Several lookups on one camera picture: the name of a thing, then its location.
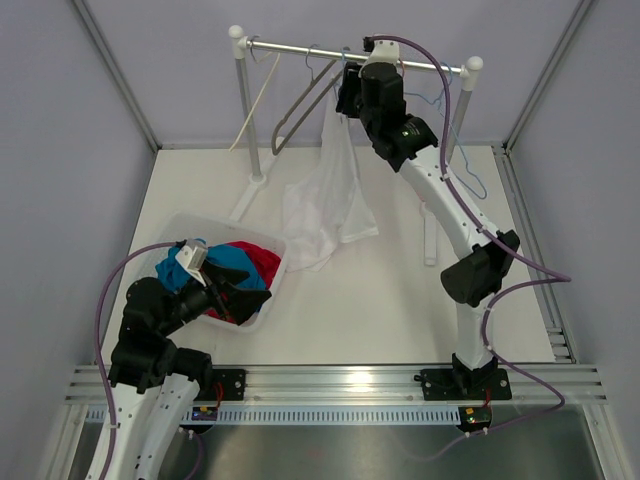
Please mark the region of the red t shirt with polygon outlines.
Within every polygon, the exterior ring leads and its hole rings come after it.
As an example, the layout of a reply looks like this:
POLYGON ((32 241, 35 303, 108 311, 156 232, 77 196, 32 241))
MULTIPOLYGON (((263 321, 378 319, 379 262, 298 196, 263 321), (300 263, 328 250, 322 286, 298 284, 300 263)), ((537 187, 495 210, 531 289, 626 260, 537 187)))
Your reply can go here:
MULTIPOLYGON (((246 241, 211 246, 206 259, 213 264, 248 271, 249 278, 237 287, 265 290, 270 290, 281 263, 281 258, 272 251, 246 241)), ((206 315, 218 319, 214 311, 206 315)))

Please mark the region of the light blue white-shirt hanger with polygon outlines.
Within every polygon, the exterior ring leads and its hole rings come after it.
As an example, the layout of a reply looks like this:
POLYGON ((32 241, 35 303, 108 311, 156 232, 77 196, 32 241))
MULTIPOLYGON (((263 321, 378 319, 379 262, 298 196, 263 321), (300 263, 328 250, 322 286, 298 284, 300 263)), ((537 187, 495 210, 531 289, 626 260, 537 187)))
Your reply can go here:
POLYGON ((332 76, 332 91, 335 98, 335 101, 339 99, 339 93, 342 83, 343 71, 344 67, 347 63, 346 54, 351 52, 351 48, 349 46, 343 46, 340 50, 341 56, 339 60, 339 69, 333 73, 332 76))

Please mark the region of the blue t shirt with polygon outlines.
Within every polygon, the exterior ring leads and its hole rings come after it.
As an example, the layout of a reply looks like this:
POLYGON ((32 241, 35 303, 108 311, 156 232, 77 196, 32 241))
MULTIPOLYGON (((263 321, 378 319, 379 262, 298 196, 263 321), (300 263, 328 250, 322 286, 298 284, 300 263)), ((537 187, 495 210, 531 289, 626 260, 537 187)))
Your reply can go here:
POLYGON ((244 242, 232 242, 196 252, 189 271, 179 256, 185 242, 169 249, 155 266, 158 281, 170 292, 175 316, 190 322, 208 315, 235 325, 246 323, 271 298, 261 267, 244 242))

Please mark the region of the white t shirt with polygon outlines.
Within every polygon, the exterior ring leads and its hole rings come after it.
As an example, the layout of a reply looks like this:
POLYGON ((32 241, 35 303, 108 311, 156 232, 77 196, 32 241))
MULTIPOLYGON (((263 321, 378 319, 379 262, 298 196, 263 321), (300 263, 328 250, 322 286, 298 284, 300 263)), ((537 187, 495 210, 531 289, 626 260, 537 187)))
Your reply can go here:
POLYGON ((285 187, 283 234, 288 241, 286 270, 318 271, 342 244, 379 234, 362 191, 348 119, 327 100, 316 168, 285 187))

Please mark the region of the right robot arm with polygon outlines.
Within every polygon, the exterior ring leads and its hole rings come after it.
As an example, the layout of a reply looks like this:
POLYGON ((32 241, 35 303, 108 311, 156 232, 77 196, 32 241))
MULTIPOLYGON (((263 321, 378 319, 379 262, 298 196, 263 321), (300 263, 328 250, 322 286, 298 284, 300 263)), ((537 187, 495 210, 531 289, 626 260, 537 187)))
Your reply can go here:
POLYGON ((507 373, 485 346, 491 335, 482 317, 512 265, 510 253, 520 246, 518 235, 501 232, 492 223, 477 227, 473 220, 479 210, 460 206, 449 189, 456 180, 440 165, 436 135, 406 110, 403 79, 395 66, 347 63, 336 110, 361 121, 375 153, 425 201, 458 258, 440 274, 456 306, 457 345, 450 368, 424 369, 416 376, 424 398, 510 399, 507 373))

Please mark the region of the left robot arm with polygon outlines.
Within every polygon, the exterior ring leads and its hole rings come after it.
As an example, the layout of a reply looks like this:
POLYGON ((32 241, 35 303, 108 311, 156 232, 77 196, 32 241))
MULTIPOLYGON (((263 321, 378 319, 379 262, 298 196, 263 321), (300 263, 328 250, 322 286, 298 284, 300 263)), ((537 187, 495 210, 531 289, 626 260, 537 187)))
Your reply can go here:
POLYGON ((129 287, 111 363, 99 366, 107 413, 88 478, 157 478, 194 401, 243 400, 245 370, 216 368, 209 354, 177 347, 170 336, 209 311, 248 321, 271 293, 241 287, 247 276, 206 264, 175 292, 152 277, 129 287))

